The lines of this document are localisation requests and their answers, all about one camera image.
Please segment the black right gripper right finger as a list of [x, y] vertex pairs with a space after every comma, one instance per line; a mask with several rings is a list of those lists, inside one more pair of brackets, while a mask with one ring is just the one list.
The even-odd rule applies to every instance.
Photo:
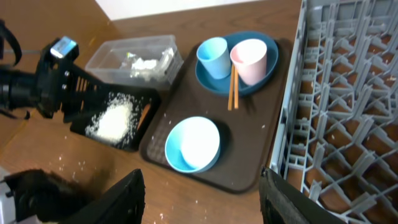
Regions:
[[336, 224], [343, 222], [304, 196], [268, 167], [261, 168], [259, 198], [263, 222], [266, 224]]

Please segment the orange carrot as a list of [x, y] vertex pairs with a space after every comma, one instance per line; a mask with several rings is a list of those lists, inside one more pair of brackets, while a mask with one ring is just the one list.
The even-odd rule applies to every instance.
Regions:
[[141, 127], [145, 117], [147, 116], [149, 110], [150, 110], [150, 104], [145, 105], [144, 109], [142, 110], [141, 117], [140, 117], [139, 123], [137, 125], [137, 129], [140, 129], [140, 127]]

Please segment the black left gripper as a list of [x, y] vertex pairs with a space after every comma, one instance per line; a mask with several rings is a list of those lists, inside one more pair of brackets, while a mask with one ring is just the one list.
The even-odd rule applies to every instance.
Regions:
[[52, 118], [59, 110], [60, 98], [63, 122], [70, 123], [83, 117], [90, 107], [100, 106], [109, 85], [75, 65], [74, 60], [54, 57], [50, 49], [58, 40], [40, 51], [35, 71], [39, 94], [36, 109], [44, 118]]

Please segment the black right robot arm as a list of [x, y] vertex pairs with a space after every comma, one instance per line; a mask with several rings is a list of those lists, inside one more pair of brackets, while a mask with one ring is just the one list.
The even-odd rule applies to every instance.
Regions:
[[[100, 198], [54, 173], [31, 169], [1, 179], [1, 223], [140, 223], [144, 176], [135, 169]], [[341, 223], [268, 167], [259, 178], [264, 223]]]

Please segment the green foil snack wrapper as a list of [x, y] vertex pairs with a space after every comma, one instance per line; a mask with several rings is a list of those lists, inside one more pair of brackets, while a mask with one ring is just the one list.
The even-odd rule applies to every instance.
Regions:
[[137, 61], [138, 56], [136, 54], [133, 54], [131, 52], [126, 53], [126, 57], [124, 60], [121, 62], [120, 69], [132, 69], [132, 65]]

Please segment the pink cup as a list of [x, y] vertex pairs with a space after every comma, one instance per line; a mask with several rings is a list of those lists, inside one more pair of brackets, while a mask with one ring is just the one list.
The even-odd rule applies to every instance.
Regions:
[[246, 85], [255, 85], [266, 76], [267, 45], [260, 39], [246, 39], [236, 44], [230, 59]]

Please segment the light blue cup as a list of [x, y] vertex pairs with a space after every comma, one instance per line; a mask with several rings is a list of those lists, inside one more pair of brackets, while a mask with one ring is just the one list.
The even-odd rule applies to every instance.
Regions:
[[223, 37], [212, 37], [197, 49], [197, 59], [215, 79], [226, 78], [231, 73], [228, 43]]

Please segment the white paper wrapper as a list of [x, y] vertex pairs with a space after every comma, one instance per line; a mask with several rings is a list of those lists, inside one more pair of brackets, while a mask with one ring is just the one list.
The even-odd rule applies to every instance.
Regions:
[[151, 79], [161, 80], [166, 76], [167, 69], [174, 57], [173, 48], [169, 47], [162, 52], [160, 60], [144, 60], [138, 56], [137, 61], [132, 65], [131, 78], [143, 78], [145, 81]]

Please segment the pile of rice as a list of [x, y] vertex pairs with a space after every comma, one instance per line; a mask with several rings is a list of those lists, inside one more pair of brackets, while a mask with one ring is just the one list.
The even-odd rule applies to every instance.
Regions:
[[91, 118], [85, 128], [85, 135], [110, 146], [125, 149], [136, 135], [143, 107], [143, 97], [111, 92], [105, 110]]

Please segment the light blue bowl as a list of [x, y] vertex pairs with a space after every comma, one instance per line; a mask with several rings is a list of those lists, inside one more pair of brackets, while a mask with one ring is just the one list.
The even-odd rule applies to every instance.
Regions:
[[164, 149], [166, 160], [173, 170], [184, 174], [204, 172], [219, 159], [220, 132], [212, 120], [192, 116], [172, 128]]

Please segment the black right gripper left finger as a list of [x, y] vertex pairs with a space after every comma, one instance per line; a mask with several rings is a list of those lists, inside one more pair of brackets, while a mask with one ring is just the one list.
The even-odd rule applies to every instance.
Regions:
[[135, 169], [60, 224], [140, 224], [145, 209], [144, 177]]

